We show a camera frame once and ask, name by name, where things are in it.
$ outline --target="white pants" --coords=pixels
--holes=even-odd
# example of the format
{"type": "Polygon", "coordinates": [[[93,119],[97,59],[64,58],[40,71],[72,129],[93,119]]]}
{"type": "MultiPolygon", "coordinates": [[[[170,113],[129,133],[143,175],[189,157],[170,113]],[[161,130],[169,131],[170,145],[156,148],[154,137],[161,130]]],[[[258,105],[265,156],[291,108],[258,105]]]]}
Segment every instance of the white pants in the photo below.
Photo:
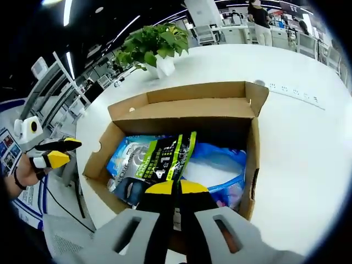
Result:
{"type": "Polygon", "coordinates": [[[259,26],[257,24],[254,24],[254,27],[255,27],[255,35],[257,36],[259,45],[273,46],[271,30],[266,27],[259,26]]]}

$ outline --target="ceiling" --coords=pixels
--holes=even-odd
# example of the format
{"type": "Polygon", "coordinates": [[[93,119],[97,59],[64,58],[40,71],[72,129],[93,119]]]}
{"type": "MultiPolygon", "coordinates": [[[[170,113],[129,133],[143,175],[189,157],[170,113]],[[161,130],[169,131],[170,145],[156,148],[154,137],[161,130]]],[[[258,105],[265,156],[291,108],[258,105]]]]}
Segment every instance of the ceiling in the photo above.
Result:
{"type": "MultiPolygon", "coordinates": [[[[112,43],[109,51],[120,46],[130,32],[185,9],[183,0],[73,0],[70,21],[64,27],[65,0],[50,6],[44,6],[40,1],[26,1],[26,4],[6,2],[9,3],[2,4],[3,10],[9,12],[6,18],[2,18],[6,36],[2,58],[6,67],[1,71],[3,96],[0,101],[25,97],[29,93],[36,82],[30,68],[40,56],[50,65],[53,62],[52,52],[56,51],[68,69],[65,54],[70,51],[77,78],[85,70],[85,64],[100,59],[109,43],[136,16],[141,17],[112,43]],[[95,13],[99,7],[104,9],[95,13]],[[95,45],[101,45],[101,48],[87,58],[95,45]]],[[[299,4],[301,1],[287,2],[299,4]]],[[[229,0],[217,5],[221,9],[236,3],[245,3],[245,0],[229,0]]]]}

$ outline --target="green plant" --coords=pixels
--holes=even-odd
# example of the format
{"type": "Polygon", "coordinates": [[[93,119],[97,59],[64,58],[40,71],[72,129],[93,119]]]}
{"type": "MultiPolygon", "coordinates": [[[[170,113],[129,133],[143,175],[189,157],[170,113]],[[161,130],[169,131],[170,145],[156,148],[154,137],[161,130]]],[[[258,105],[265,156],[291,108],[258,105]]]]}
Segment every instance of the green plant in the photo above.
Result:
{"type": "MultiPolygon", "coordinates": [[[[130,33],[125,39],[121,50],[116,51],[115,56],[121,65],[134,62],[147,63],[156,67],[159,54],[162,58],[174,57],[175,52],[181,55],[183,50],[188,53],[188,32],[175,24],[163,24],[157,26],[144,26],[142,29],[130,33]]],[[[146,70],[140,64],[135,65],[138,69],[146,70]]]]}

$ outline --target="poster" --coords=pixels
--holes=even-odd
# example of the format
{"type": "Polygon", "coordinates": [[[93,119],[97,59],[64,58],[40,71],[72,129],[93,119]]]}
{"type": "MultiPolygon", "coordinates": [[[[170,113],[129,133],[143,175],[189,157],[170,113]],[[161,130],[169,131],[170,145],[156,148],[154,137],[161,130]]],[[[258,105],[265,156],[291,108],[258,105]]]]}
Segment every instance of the poster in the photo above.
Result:
{"type": "MultiPolygon", "coordinates": [[[[3,175],[13,173],[22,151],[10,132],[3,128],[0,130],[0,160],[3,175]]],[[[17,199],[12,201],[18,217],[34,228],[42,229],[42,216],[47,210],[46,187],[47,177],[34,186],[28,186],[17,199]]]]}

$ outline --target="white flower pot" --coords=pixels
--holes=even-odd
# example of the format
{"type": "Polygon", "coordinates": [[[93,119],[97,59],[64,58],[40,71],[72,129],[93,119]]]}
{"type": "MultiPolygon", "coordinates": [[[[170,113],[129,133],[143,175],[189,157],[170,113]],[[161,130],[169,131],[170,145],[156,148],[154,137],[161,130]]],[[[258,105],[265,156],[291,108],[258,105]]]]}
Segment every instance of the white flower pot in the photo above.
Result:
{"type": "Polygon", "coordinates": [[[163,59],[159,54],[155,57],[156,68],[147,63],[145,64],[148,72],[150,72],[154,78],[161,79],[166,76],[170,76],[175,71],[174,58],[166,56],[166,58],[163,59]]]}

